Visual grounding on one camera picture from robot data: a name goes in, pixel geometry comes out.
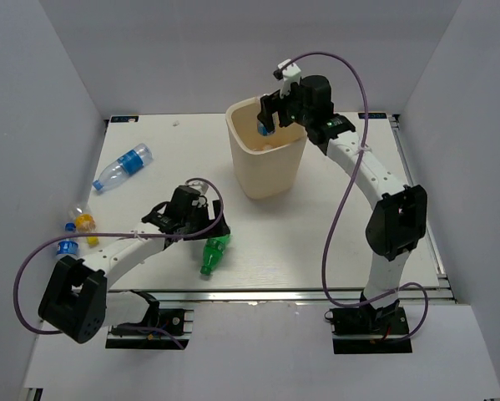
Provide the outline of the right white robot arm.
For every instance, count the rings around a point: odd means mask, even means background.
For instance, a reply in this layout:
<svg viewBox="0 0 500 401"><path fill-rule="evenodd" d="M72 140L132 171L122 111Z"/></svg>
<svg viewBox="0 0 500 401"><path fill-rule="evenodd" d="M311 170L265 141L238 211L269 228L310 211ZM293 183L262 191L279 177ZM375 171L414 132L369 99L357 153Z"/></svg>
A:
<svg viewBox="0 0 500 401"><path fill-rule="evenodd" d="M393 175L363 144L356 126L334 110L331 85L322 75L285 78L281 89L260 98L258 131L301 126L308 140L353 179L372 209L365 236L372 250L368 282L361 293L359 321L380 332L398 308L403 268L426 234L427 193Z"/></svg>

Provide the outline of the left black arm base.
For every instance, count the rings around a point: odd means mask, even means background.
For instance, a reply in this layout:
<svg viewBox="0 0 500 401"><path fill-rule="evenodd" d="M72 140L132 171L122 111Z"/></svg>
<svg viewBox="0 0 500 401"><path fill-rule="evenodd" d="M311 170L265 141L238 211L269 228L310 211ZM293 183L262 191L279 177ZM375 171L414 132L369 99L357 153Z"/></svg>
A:
<svg viewBox="0 0 500 401"><path fill-rule="evenodd" d="M183 351L193 331L194 311L161 302L147 292L115 292L107 297L107 349Z"/></svg>

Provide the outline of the cream plastic bin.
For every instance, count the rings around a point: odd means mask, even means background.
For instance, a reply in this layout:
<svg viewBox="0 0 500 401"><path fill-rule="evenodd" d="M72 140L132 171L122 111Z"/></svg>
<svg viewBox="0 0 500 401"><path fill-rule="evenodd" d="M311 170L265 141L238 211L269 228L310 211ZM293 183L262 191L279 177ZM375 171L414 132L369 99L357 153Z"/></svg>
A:
<svg viewBox="0 0 500 401"><path fill-rule="evenodd" d="M235 177L247 197L261 200L289 190L295 182L307 136L293 124L277 127L271 136L257 132L260 102L250 98L225 112ZM271 145L271 150L261 150Z"/></svg>

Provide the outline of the black XDOF logo sticker right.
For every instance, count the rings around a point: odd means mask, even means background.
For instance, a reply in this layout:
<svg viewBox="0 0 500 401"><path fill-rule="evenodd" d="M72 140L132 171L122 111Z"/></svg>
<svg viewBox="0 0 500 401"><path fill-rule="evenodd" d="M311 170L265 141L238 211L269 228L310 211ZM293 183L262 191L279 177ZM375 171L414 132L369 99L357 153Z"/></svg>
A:
<svg viewBox="0 0 500 401"><path fill-rule="evenodd" d="M368 114L359 112L357 115L359 119L388 119L384 112L370 112Z"/></svg>

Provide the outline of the small bottle blue label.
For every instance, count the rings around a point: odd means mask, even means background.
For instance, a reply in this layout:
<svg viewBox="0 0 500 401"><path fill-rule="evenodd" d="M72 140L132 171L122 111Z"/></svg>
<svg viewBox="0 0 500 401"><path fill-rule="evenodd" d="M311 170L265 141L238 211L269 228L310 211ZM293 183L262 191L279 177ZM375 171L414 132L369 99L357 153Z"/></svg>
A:
<svg viewBox="0 0 500 401"><path fill-rule="evenodd" d="M64 230L67 234L73 234L76 232L76 226L72 222L68 222ZM70 256L74 260L78 259L79 254L79 244L76 238L65 238L58 242L56 259L61 260L66 256Z"/></svg>

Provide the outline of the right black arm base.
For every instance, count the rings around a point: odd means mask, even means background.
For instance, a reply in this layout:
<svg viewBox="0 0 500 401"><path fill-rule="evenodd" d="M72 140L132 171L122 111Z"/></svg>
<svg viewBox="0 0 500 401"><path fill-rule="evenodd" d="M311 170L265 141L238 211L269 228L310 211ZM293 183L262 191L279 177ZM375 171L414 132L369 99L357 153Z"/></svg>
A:
<svg viewBox="0 0 500 401"><path fill-rule="evenodd" d="M370 304L332 308L324 319L331 325L335 355L412 353L407 316L399 301L377 310Z"/></svg>

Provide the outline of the black logo sticker left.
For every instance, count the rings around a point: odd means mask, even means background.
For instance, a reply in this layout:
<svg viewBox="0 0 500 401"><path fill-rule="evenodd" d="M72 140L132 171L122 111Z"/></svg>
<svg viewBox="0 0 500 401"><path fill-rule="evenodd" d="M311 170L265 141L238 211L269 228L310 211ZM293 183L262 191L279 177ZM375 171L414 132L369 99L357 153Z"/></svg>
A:
<svg viewBox="0 0 500 401"><path fill-rule="evenodd" d="M138 115L112 116L109 122L111 124L127 124L127 123L136 123L138 120L139 120Z"/></svg>

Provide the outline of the green plastic bottle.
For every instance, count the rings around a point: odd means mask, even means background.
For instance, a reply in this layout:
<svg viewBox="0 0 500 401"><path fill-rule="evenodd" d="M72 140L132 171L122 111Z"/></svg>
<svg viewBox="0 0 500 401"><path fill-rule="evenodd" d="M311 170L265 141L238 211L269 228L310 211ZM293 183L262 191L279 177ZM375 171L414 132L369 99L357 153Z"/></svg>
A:
<svg viewBox="0 0 500 401"><path fill-rule="evenodd" d="M209 238L203 248L200 274L210 276L222 262L231 235Z"/></svg>

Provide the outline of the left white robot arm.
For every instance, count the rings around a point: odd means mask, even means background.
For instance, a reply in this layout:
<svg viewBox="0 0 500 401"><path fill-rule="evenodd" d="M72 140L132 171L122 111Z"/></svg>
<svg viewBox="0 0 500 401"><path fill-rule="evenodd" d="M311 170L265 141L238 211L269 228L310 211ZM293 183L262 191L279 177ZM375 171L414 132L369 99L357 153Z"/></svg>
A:
<svg viewBox="0 0 500 401"><path fill-rule="evenodd" d="M143 291L110 293L128 272L178 241L197 241L230 233L221 196L209 201L210 184L195 180L178 186L171 200L154 206L128 233L87 256L58 261L38 307L44 321L86 343L101 327L169 336L159 301Z"/></svg>

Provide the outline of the clear bottle yellow label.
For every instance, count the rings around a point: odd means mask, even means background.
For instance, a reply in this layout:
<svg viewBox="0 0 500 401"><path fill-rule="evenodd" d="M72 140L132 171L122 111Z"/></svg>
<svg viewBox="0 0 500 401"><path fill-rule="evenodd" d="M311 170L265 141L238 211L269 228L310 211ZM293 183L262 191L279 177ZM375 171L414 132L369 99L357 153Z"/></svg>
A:
<svg viewBox="0 0 500 401"><path fill-rule="evenodd" d="M87 234L85 241L89 247L96 247L99 239L97 226L92 211L86 202L76 203L68 208L68 215L77 232Z"/></svg>

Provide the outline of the clear bottle blue label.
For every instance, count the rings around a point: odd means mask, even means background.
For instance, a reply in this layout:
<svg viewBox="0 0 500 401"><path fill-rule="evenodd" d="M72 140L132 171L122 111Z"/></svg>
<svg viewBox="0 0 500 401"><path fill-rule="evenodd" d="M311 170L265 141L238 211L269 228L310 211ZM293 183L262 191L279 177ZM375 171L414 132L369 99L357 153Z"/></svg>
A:
<svg viewBox="0 0 500 401"><path fill-rule="evenodd" d="M153 159L150 148L144 143L138 144L108 165L93 181L92 187L97 192L112 190L149 165Z"/></svg>
<svg viewBox="0 0 500 401"><path fill-rule="evenodd" d="M274 130L268 130L260 121L257 121L257 132L263 137L271 136L275 133Z"/></svg>

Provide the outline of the aluminium front rail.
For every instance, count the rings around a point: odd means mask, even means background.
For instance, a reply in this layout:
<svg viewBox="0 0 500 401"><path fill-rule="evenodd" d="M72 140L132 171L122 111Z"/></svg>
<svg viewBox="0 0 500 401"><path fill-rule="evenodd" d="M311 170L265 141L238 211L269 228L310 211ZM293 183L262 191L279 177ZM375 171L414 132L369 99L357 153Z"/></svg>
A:
<svg viewBox="0 0 500 401"><path fill-rule="evenodd" d="M443 281L441 287L428 288L428 300L435 303L455 303L455 297L447 282ZM149 291L162 302L327 302L323 291ZM331 296L338 302L358 302L361 290L332 291ZM420 302L423 295L419 289L406 289L400 291L402 302Z"/></svg>

